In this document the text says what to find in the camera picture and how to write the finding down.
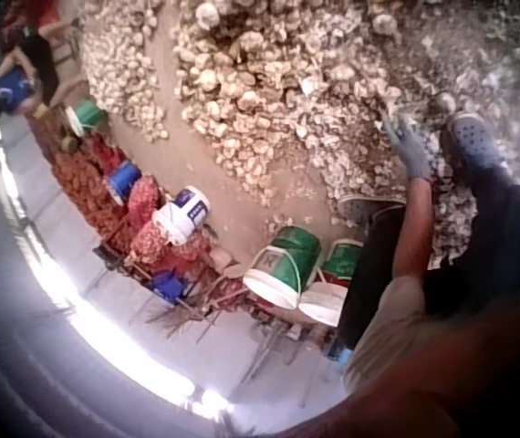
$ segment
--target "bucket handle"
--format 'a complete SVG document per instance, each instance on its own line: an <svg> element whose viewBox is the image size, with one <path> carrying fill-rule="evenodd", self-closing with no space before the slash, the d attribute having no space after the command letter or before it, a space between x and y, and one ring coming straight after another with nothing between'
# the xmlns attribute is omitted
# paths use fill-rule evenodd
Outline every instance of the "bucket handle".
<svg viewBox="0 0 520 438"><path fill-rule="evenodd" d="M256 254L256 257L254 257L254 260L252 261L252 267L256 264L260 256L265 253L266 251L274 251L275 253L284 254L288 257L288 260L290 261L290 264L295 269L295 276L296 276L296 308L298 308L298 304L300 303L300 296L302 294L301 286L300 286L300 271L298 270L298 266L296 265L295 259L286 251L284 248L279 248L278 246L266 246L262 251L260 251L258 254Z"/></svg>
<svg viewBox="0 0 520 438"><path fill-rule="evenodd" d="M323 274L323 270L320 267L317 267L317 274L323 283L328 283L327 279L325 278L325 274Z"/></svg>

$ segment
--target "leg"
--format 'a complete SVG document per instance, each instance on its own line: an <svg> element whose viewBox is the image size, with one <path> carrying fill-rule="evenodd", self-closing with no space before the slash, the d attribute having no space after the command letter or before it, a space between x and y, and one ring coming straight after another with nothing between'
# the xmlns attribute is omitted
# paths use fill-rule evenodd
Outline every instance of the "leg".
<svg viewBox="0 0 520 438"><path fill-rule="evenodd" d="M60 35L70 26L72 26L71 21L57 21L56 23L50 23L48 25L41 26L37 32L40 36L48 41L49 39Z"/></svg>
<svg viewBox="0 0 520 438"><path fill-rule="evenodd" d="M81 84L85 80L86 77L84 75L77 75L73 79L67 80L59 84L59 87L57 87L55 94L53 95L53 98L51 98L51 101L49 102L49 107L53 108L57 104L63 102L63 100L68 96L68 94L71 93L79 84Z"/></svg>
<svg viewBox="0 0 520 438"><path fill-rule="evenodd" d="M467 251L453 262L468 285L469 310L520 291L520 187L503 169L472 180L477 216Z"/></svg>
<svg viewBox="0 0 520 438"><path fill-rule="evenodd" d="M404 211L401 207L380 213L369 229L338 324L339 339L348 349L355 348L391 281L391 266Z"/></svg>
<svg viewBox="0 0 520 438"><path fill-rule="evenodd" d="M444 138L462 158L477 201L469 247L453 261L469 293L468 310L476 311L520 290L520 187L500 166L493 134L480 117L456 117Z"/></svg>

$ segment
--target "green and white bucket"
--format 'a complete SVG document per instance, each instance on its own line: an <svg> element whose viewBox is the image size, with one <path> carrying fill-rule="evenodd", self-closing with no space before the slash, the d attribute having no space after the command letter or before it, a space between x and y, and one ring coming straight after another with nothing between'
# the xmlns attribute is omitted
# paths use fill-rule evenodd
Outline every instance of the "green and white bucket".
<svg viewBox="0 0 520 438"><path fill-rule="evenodd" d="M298 308L315 321L336 327L349 282L361 255L361 242L341 239L333 242L315 283L305 292Z"/></svg>
<svg viewBox="0 0 520 438"><path fill-rule="evenodd" d="M91 100L82 100L75 109L67 107L66 116L74 133L83 137L86 130L93 130L108 117L108 113L98 108Z"/></svg>
<svg viewBox="0 0 520 438"><path fill-rule="evenodd" d="M244 283L276 306L296 308L320 254L321 243L314 235L297 226L286 226L257 254L244 274Z"/></svg>
<svg viewBox="0 0 520 438"><path fill-rule="evenodd" d="M327 260L321 270L329 272L339 280L350 280L359 256L361 256L361 248L363 248L363 243L357 240L336 240L331 245Z"/></svg>

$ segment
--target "blue and white bucket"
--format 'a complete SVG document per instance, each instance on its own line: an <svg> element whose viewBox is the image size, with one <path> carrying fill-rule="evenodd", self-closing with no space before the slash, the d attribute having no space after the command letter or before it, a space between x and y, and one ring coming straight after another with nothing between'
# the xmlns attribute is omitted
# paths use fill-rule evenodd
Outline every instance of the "blue and white bucket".
<svg viewBox="0 0 520 438"><path fill-rule="evenodd" d="M152 214L152 221L175 245L184 245L210 211L207 197L188 185L175 199Z"/></svg>
<svg viewBox="0 0 520 438"><path fill-rule="evenodd" d="M124 205L130 195L130 189L142 176L140 169L132 164L131 161L123 162L111 176L106 179L106 189L108 189L112 199L118 205Z"/></svg>

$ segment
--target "hand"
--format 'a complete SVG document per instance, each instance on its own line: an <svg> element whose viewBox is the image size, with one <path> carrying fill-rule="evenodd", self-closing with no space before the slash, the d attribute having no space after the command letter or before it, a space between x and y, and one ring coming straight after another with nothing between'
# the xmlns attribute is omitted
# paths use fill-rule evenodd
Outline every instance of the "hand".
<svg viewBox="0 0 520 438"><path fill-rule="evenodd" d="M398 153L401 161L406 166L408 176L430 181L431 166L426 158L422 141L412 130L411 122L408 118L403 114L398 114L399 130L395 130L388 114L384 112L381 117L384 130L390 137L394 151Z"/></svg>

